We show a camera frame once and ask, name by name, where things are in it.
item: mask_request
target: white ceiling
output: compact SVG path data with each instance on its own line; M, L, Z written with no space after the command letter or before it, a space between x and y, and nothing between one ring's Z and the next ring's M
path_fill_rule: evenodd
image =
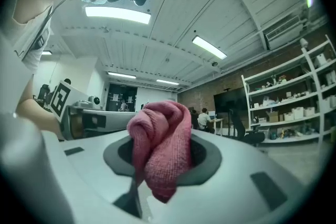
M145 25L87 17L84 7L90 4L68 0L53 16L55 34L50 38L49 48L53 53L71 53L75 57L98 56L106 71L136 75L133 84L178 91L265 53L262 30L304 2L148 0L138 7L129 0L120 0L104 5L150 13L150 23ZM196 35L216 46L227 58L220 60L194 45L192 39ZM214 61L218 62L217 67L212 66ZM180 85L161 86L156 79Z

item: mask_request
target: brick wall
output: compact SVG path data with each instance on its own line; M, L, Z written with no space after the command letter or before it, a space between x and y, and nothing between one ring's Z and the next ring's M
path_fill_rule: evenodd
M308 41L309 48L311 49L323 43L326 40L326 34L329 36L333 44L335 44L332 33L333 31L331 30L330 26L324 25L309 33L304 38ZM201 111L202 108L207 108L210 111L215 110L214 95L223 93L224 89L226 88L231 88L230 90L234 90L243 87L241 75L244 75L246 78L253 76L267 69L278 66L286 61L289 61L299 56L300 54L302 54L302 51L300 42L298 41L233 73L188 91L179 93L177 95L178 102L185 105L186 107L193 106L197 112ZM241 118L244 125L247 126L248 115L247 113L245 114L242 114Z

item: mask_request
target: pink towel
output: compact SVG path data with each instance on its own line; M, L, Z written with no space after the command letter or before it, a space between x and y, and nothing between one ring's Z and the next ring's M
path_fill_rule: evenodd
M173 101L146 104L127 130L134 139L137 183L145 180L156 199L168 202L176 191L177 176L192 167L188 109Z

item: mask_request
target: floor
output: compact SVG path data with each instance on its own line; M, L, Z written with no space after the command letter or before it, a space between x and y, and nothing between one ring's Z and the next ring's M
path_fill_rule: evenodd
M308 141L299 144L259 146L258 149L291 172L304 185L309 185L318 177L319 170L323 169L332 150L332 144L323 141L320 154L317 152L317 142ZM164 205L152 196L152 192L145 182L139 186L138 190L143 214L142 219L152 222Z

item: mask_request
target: gray floor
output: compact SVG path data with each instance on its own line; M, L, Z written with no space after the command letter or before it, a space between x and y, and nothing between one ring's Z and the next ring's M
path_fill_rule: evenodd
M320 152L317 151L317 142L308 142L304 144L281 144L276 146L260 146L270 158L284 167L286 170L296 176L304 185L310 184L318 178L320 171L323 171L324 165L332 150L332 144L323 142ZM140 204L142 207L144 221L151 219L152 212L155 210L150 207L147 198L152 196L152 192L145 182L139 186Z

